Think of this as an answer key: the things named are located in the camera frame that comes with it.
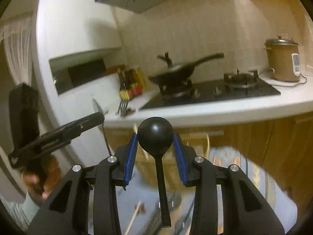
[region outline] brown rice cooker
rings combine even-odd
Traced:
[[[268,39],[265,49],[269,66],[273,69],[272,77],[279,81],[297,82],[300,80],[300,57],[298,43],[291,40]]]

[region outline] black ladle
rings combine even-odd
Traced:
[[[173,142],[173,127],[164,118],[151,117],[143,121],[137,131],[138,143],[156,162],[156,177],[159,188],[162,225],[171,227],[170,212],[167,205],[162,157]]]

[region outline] basket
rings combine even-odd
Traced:
[[[208,159],[210,152],[209,135],[206,132],[195,132],[180,134],[184,145],[195,149],[198,156]],[[162,159],[165,187],[167,191],[192,191],[192,188],[186,188],[180,181],[176,160],[173,152],[173,146],[165,153]],[[149,155],[138,144],[135,165],[145,182],[153,188],[157,188],[157,172],[154,158]]]

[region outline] frying pan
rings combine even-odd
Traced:
[[[159,55],[157,58],[165,61],[167,68],[149,76],[149,80],[157,85],[177,85],[186,81],[193,73],[196,66],[213,59],[224,58],[224,53],[212,54],[194,62],[181,64],[173,64],[168,56],[168,52],[165,53],[165,56]]]

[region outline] sleeve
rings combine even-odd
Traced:
[[[39,210],[39,206],[35,204],[29,193],[27,192],[25,201],[22,204],[8,202],[2,196],[0,196],[0,200],[15,223],[22,231],[27,231],[30,222]]]

